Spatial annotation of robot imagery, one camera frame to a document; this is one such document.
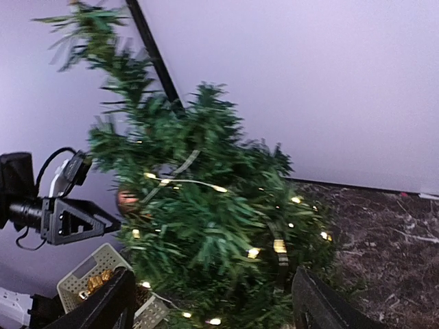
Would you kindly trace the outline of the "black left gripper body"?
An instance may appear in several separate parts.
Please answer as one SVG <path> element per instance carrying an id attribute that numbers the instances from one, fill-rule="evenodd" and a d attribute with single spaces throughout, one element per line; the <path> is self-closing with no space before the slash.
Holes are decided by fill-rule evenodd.
<path id="1" fill-rule="evenodd" d="M 10 202 L 10 221 L 19 229 L 33 228 L 42 240 L 56 244 L 63 211 L 63 198 L 37 197 L 35 199 L 14 198 Z"/>

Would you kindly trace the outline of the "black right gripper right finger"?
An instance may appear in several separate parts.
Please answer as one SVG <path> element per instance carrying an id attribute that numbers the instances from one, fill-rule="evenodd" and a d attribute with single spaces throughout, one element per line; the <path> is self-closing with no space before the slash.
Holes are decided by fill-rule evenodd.
<path id="1" fill-rule="evenodd" d="M 353 308 L 308 269 L 298 267 L 292 282 L 294 323 L 297 328 L 387 328 Z"/>

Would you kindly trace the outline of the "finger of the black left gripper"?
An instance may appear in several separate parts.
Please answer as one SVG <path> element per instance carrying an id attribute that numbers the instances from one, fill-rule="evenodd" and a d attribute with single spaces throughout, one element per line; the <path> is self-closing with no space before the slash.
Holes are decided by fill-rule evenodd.
<path id="1" fill-rule="evenodd" d="M 94 202 L 81 199 L 55 199 L 53 245 L 66 245 L 101 237 L 120 229 L 120 220 Z"/>

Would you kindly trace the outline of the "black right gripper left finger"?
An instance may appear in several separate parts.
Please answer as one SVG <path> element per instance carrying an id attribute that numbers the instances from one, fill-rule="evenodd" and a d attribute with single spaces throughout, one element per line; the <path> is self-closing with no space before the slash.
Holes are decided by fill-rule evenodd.
<path id="1" fill-rule="evenodd" d="M 131 329 L 134 324 L 134 273 L 116 268 L 113 277 L 76 309 L 47 326 L 48 329 Z"/>

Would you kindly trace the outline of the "brown bauble ornament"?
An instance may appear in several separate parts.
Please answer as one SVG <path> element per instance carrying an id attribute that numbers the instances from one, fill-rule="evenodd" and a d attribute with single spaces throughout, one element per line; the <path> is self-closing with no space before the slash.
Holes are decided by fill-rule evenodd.
<path id="1" fill-rule="evenodd" d="M 138 198 L 126 188 L 120 186 L 116 194 L 116 204 L 122 215 L 134 213 L 139 210 Z"/>

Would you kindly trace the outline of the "thin wire fairy lights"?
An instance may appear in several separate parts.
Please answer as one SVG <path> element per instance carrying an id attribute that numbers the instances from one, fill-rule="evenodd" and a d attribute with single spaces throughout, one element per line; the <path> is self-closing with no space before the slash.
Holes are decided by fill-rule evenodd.
<path id="1" fill-rule="evenodd" d="M 168 328 L 282 328 L 298 267 L 330 270 L 327 222 L 255 150 L 198 158 L 176 179 L 147 173 L 122 239 L 138 278 L 170 312 Z"/>

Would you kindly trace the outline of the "small green christmas tree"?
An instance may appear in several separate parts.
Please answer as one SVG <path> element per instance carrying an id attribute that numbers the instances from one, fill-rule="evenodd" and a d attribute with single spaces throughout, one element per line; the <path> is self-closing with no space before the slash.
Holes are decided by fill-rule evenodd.
<path id="1" fill-rule="evenodd" d="M 121 45 L 128 15 L 72 1 L 44 19 L 63 37 L 62 70 L 85 62 L 117 94 L 90 129 L 97 168 L 129 199 L 119 238 L 139 279 L 170 306 L 168 328 L 333 328 L 302 270 L 332 276 L 327 223 L 287 181 L 280 147 L 247 140 L 222 86 L 202 83 L 179 110 L 152 88 L 150 61 Z"/>

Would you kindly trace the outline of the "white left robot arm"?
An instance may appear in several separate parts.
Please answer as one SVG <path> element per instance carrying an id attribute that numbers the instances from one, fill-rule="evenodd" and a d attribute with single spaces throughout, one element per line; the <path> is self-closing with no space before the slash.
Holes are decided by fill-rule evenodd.
<path id="1" fill-rule="evenodd" d="M 50 162 L 70 152 L 71 159 L 57 168 L 48 196 L 40 197 L 40 182 Z M 83 185 L 92 160 L 83 151 L 63 147 L 55 151 L 34 179 L 32 155 L 1 155 L 1 227 L 12 222 L 16 230 L 33 228 L 43 243 L 66 245 L 121 229 L 121 222 L 92 201 L 71 199 L 75 186 Z"/>

